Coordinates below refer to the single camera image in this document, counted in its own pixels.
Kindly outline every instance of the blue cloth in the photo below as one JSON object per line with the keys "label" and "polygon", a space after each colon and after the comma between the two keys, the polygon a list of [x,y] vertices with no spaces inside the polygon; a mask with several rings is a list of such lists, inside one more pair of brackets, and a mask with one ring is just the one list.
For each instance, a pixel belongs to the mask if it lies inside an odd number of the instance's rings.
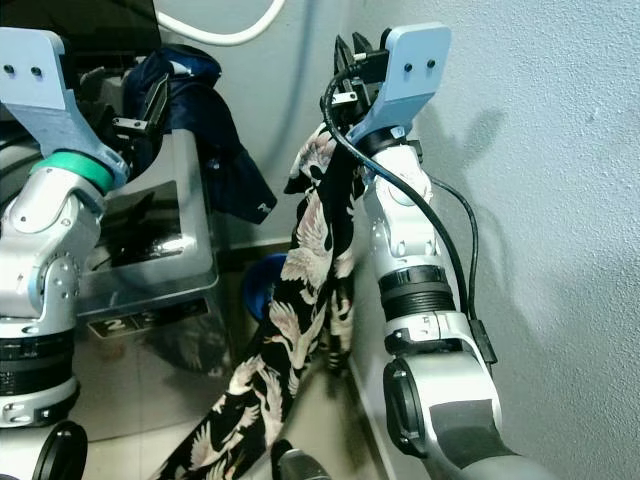
{"label": "blue cloth", "polygon": [[[172,61],[189,73],[175,74]],[[164,131],[186,129],[195,134],[210,206],[261,223],[275,207],[276,198],[240,142],[229,107],[213,89],[221,71],[220,64],[201,50],[164,46],[127,76],[124,114],[140,118],[147,93],[168,73],[170,101]],[[134,172],[144,171],[154,158],[150,148],[139,152]]]}

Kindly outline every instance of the crane print fabric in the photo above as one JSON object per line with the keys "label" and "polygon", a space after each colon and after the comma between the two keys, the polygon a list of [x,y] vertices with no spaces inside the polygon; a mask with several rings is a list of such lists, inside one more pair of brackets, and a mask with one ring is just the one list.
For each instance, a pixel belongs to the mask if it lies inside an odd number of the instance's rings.
{"label": "crane print fabric", "polygon": [[154,480],[229,480],[247,471],[280,432],[323,327],[329,368],[344,367],[353,319],[353,203],[363,191],[361,168],[322,124],[298,153],[285,188],[304,199],[268,318],[226,392]]}

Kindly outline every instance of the white cable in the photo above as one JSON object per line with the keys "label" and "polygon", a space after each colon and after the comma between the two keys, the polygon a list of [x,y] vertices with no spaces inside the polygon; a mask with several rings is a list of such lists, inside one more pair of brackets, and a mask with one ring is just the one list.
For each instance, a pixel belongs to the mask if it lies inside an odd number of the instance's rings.
{"label": "white cable", "polygon": [[156,17],[158,19],[159,25],[162,25],[172,32],[190,38],[191,40],[206,43],[208,45],[231,47],[253,40],[267,28],[269,28],[269,25],[273,23],[273,20],[276,18],[278,13],[280,13],[280,10],[284,6],[284,2],[285,0],[273,0],[260,20],[251,25],[249,28],[236,33],[221,34],[205,32],[204,30],[200,30],[198,28],[192,27],[191,25],[187,25],[186,23],[183,23],[180,20],[176,20],[175,18],[172,18],[162,12],[156,12]]}

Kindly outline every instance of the black cable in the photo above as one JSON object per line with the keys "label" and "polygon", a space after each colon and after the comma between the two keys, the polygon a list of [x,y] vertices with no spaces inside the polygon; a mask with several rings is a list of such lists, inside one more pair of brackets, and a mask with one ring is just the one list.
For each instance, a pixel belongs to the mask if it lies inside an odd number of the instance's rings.
{"label": "black cable", "polygon": [[431,182],[436,185],[437,187],[440,187],[441,189],[445,190],[446,192],[450,193],[451,195],[453,195],[464,207],[464,209],[467,211],[467,216],[469,217],[469,223],[471,224],[471,267],[469,268],[469,317],[471,320],[477,320],[478,316],[476,315],[476,305],[475,305],[475,300],[476,300],[476,271],[478,270],[478,250],[479,250],[479,243],[478,243],[478,223],[476,222],[476,216],[473,213],[473,208],[471,208],[471,205],[469,204],[469,202],[467,202],[467,199],[464,198],[464,196],[458,192],[455,188],[453,188],[451,185],[443,182],[442,180],[438,180],[436,177],[432,176],[431,174],[427,174],[427,176],[429,177],[429,179],[431,179]]}
{"label": "black cable", "polygon": [[427,217],[427,219],[431,222],[433,227],[436,229],[440,238],[442,239],[442,243],[444,244],[447,252],[449,252],[449,257],[451,258],[451,263],[453,265],[453,271],[456,276],[456,284],[458,286],[458,294],[460,296],[460,311],[465,315],[468,315],[468,303],[467,303],[467,288],[464,281],[464,271],[462,269],[462,264],[460,263],[460,257],[458,255],[458,251],[456,250],[455,244],[451,240],[447,229],[440,221],[436,213],[429,206],[429,204],[416,192],[413,188],[411,188],[406,182],[404,182],[401,178],[394,175],[392,172],[384,168],[375,160],[369,158],[365,154],[363,154],[360,150],[358,150],[355,146],[353,146],[340,132],[337,127],[332,115],[331,115],[331,105],[333,103],[333,93],[335,92],[338,84],[342,82],[344,79],[352,76],[357,76],[360,72],[360,69],[364,66],[364,62],[356,63],[349,65],[345,70],[338,72],[329,82],[327,89],[325,90],[324,95],[322,96],[322,101],[320,102],[320,108],[322,110],[322,115],[324,117],[324,122],[329,129],[331,135],[336,139],[336,141],[347,149],[351,155],[353,155],[360,163],[362,163],[367,168],[373,170],[376,174],[380,175],[380,177],[384,178],[394,187],[398,188],[402,193],[404,193],[407,197],[411,199],[413,203],[415,203],[420,211]]}

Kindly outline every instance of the gray wall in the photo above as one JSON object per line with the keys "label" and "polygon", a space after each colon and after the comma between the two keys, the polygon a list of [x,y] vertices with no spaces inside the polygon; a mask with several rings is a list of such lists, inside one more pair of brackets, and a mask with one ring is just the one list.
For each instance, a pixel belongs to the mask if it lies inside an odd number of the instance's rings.
{"label": "gray wall", "polygon": [[[155,0],[185,23],[216,33],[252,25],[271,0]],[[235,47],[203,46],[222,65],[216,89],[231,109],[240,140],[279,200],[262,225],[218,216],[223,244],[288,240],[300,200],[282,194],[298,148],[321,120],[320,95],[333,74],[333,42],[349,22],[341,0],[288,1],[260,37]]]}
{"label": "gray wall", "polygon": [[[477,309],[500,358],[507,440],[563,479],[639,478],[640,4],[351,8],[351,26],[372,37],[432,20],[453,30],[416,132],[425,168],[479,217]],[[446,199],[438,210],[466,264],[464,212]],[[361,265],[354,360],[384,432],[383,319],[370,270]],[[397,478],[421,478],[391,448]]]}

